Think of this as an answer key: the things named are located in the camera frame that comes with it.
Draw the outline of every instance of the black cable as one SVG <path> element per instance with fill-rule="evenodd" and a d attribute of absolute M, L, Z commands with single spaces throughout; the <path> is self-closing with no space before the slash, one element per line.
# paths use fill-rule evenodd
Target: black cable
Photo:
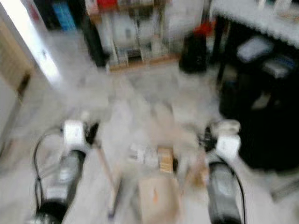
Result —
<path fill-rule="evenodd" d="M 244 189 L 243 186 L 241 184 L 241 181 L 238 177 L 238 175 L 235 173 L 236 179 L 238 181 L 238 184 L 240 186 L 240 191 L 241 191 L 241 197 L 242 197 L 242 204 L 243 204 L 243 220 L 244 220 L 244 224 L 246 224 L 246 208 L 245 208 L 245 194 L 244 194 Z"/>
<path fill-rule="evenodd" d="M 58 130 L 60 133 L 61 129 L 60 127 L 51 127 L 49 129 L 47 129 L 44 134 L 42 134 L 42 136 L 38 139 L 37 141 L 37 144 L 36 144 L 36 147 L 34 149 L 34 152 L 33 152 L 33 166 L 34 166 L 34 169 L 35 169 L 35 172 L 36 172 L 36 181 L 35 181 L 35 186 L 34 186 L 34 189 L 35 189 L 35 197 L 36 197 L 36 210 L 38 210 L 40 208 L 40 205 L 43 203 L 43 185 L 42 185 L 42 179 L 41 179 L 41 175 L 40 175 L 40 171 L 39 171 L 39 168 L 38 168 L 38 165 L 37 165 L 37 159 L 36 159 L 36 155 L 37 155 L 37 150 L 39 148 L 39 146 L 41 145 L 41 143 L 43 142 L 43 140 L 49 136 L 49 135 L 53 135 L 53 134 L 57 134 L 57 132 L 54 132 L 54 133 L 47 133 L 51 130 Z M 39 203 L 39 199 L 38 199 L 38 188 L 40 189 L 40 197 L 41 197 L 41 202 Z"/>

